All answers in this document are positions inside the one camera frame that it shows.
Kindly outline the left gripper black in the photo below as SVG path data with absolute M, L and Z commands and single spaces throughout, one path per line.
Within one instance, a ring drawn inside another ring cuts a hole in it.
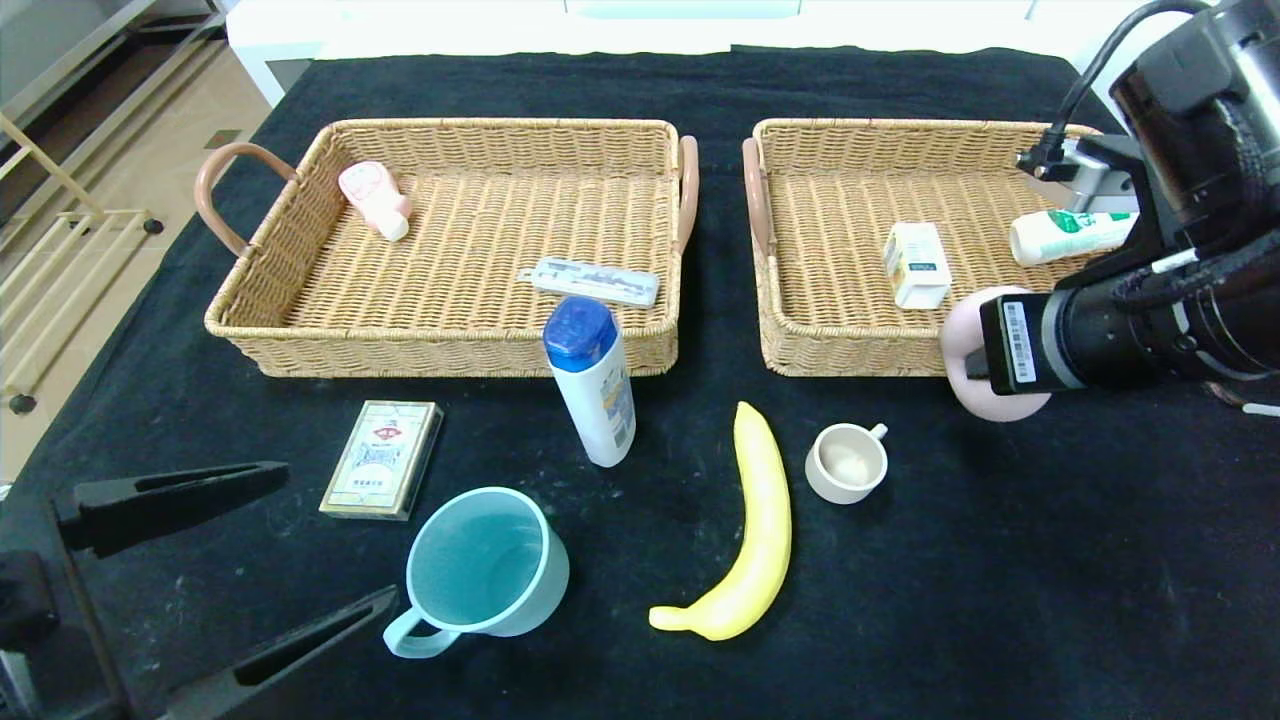
M 3 717 L 128 719 L 133 711 L 76 551 L 105 559 L 223 516 L 285 486 L 291 465 L 237 462 L 91 480 L 3 503 Z M 381 632 L 387 585 L 172 692 L 164 719 L 282 719 Z

